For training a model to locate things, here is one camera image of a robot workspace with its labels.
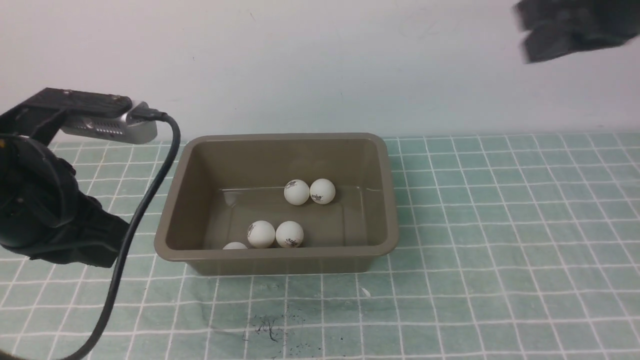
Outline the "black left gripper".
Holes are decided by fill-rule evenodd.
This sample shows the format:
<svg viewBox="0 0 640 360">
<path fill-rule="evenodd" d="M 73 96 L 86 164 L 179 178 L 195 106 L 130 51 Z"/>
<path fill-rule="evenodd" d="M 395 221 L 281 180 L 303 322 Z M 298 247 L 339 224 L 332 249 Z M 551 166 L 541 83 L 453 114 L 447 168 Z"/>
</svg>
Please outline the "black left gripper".
<svg viewBox="0 0 640 360">
<path fill-rule="evenodd" d="M 30 257 L 75 248 L 75 260 L 111 268 L 130 224 L 79 189 L 73 167 L 38 141 L 1 137 L 1 246 Z"/>
</svg>

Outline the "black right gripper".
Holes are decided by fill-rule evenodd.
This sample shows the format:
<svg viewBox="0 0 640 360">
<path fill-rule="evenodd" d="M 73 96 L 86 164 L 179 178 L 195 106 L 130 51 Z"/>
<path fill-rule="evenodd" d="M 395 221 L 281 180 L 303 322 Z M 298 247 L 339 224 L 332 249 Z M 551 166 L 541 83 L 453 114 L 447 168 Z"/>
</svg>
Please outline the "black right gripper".
<svg viewBox="0 0 640 360">
<path fill-rule="evenodd" d="M 621 47 L 640 32 L 638 0 L 519 0 L 513 9 L 530 31 L 522 42 L 527 64 Z"/>
</svg>

